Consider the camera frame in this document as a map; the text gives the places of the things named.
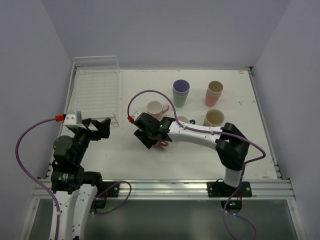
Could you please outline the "orange plastic cup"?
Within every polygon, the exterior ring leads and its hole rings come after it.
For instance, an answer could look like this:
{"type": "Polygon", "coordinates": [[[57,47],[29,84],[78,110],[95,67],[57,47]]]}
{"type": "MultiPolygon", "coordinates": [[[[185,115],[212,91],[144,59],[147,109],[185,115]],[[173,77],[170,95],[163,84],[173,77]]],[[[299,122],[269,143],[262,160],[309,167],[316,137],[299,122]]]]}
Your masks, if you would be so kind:
{"type": "Polygon", "coordinates": [[[154,147],[158,148],[158,147],[167,147],[169,145],[169,143],[167,141],[159,141],[157,142],[154,147]]]}

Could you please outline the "light pink plastic cup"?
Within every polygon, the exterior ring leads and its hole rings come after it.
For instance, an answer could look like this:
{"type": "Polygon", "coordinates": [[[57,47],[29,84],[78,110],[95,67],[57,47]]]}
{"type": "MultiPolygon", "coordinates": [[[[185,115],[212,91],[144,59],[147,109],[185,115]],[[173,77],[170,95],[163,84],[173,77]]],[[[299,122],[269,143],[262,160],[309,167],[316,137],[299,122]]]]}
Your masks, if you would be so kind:
{"type": "Polygon", "coordinates": [[[156,100],[150,101],[146,106],[147,113],[158,121],[162,120],[163,114],[165,114],[169,108],[170,106],[168,104],[162,104],[156,100]]]}

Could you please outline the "light green plastic cup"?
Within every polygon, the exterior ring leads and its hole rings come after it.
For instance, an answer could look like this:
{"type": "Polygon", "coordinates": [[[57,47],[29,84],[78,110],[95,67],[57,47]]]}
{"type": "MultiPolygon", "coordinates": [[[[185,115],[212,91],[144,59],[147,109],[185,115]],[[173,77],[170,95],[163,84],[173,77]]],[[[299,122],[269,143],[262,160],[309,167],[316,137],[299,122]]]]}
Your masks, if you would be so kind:
{"type": "Polygon", "coordinates": [[[173,95],[173,104],[176,108],[182,108],[185,105],[187,100],[188,94],[185,95],[178,95],[175,92],[172,93],[173,95]]]}

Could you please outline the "dark green ceramic mug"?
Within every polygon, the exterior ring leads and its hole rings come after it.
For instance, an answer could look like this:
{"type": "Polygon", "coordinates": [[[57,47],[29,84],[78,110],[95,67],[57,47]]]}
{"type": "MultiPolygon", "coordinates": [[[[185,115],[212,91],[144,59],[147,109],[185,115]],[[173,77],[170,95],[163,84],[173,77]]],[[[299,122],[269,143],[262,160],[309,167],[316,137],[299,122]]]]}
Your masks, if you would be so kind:
{"type": "Polygon", "coordinates": [[[178,116],[177,117],[178,122],[180,122],[182,125],[183,124],[191,124],[191,125],[195,125],[196,121],[194,119],[188,119],[185,116],[178,116]]]}

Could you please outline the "lavender plastic cup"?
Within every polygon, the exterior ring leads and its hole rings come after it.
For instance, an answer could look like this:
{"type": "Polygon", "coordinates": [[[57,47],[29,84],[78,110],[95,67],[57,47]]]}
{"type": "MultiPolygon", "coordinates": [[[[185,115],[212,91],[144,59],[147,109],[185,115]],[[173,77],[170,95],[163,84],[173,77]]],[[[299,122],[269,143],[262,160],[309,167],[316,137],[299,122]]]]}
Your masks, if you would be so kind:
{"type": "Polygon", "coordinates": [[[172,91],[177,96],[185,96],[188,95],[190,91],[190,84],[188,81],[184,79],[176,80],[172,85],[172,91]]]}

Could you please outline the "cream painted ceramic mug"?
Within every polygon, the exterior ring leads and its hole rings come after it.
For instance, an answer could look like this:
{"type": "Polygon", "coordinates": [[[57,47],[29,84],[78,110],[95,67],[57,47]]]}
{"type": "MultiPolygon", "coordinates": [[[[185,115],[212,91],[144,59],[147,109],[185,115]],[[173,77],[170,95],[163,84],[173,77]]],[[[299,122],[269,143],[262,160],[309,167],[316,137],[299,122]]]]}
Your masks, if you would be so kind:
{"type": "Polygon", "coordinates": [[[218,127],[223,124],[225,115],[218,109],[208,110],[205,114],[203,125],[206,127],[218,127]]]}

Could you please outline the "beige plastic cup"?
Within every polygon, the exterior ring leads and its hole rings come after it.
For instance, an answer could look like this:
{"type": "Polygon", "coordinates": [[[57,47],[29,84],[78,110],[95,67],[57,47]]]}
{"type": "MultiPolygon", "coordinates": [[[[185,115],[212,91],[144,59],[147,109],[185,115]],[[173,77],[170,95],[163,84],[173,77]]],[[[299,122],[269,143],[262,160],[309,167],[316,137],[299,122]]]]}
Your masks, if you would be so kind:
{"type": "Polygon", "coordinates": [[[212,97],[220,97],[222,94],[222,91],[224,89],[224,86],[221,82],[219,81],[211,81],[208,84],[207,88],[207,94],[212,96],[212,97]]]}

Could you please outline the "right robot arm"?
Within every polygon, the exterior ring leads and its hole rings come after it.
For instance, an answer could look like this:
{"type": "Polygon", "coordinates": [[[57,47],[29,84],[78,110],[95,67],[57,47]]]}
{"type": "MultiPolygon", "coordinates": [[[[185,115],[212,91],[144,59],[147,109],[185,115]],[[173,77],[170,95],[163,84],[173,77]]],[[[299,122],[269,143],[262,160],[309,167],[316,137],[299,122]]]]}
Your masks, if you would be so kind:
{"type": "Polygon", "coordinates": [[[222,128],[201,126],[181,123],[172,117],[157,120],[145,112],[135,112],[130,122],[137,127],[134,135],[148,149],[160,142],[186,142],[217,151],[225,167],[224,183],[233,188],[240,184],[249,143],[232,123],[222,128]]]}

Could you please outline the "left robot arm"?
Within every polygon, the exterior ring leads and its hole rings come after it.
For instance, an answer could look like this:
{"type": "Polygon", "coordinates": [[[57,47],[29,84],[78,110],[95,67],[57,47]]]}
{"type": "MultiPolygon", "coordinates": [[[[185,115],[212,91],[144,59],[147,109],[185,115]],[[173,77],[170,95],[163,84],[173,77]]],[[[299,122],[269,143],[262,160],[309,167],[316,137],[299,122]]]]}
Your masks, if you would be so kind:
{"type": "Polygon", "coordinates": [[[53,144],[51,191],[56,202],[53,204],[50,238],[54,240],[82,240],[90,209],[98,191],[102,189],[99,172],[85,171],[81,162],[91,141],[107,139],[110,136],[111,119],[103,121],[79,114],[68,114],[63,126],[74,136],[62,135],[53,144]]]}

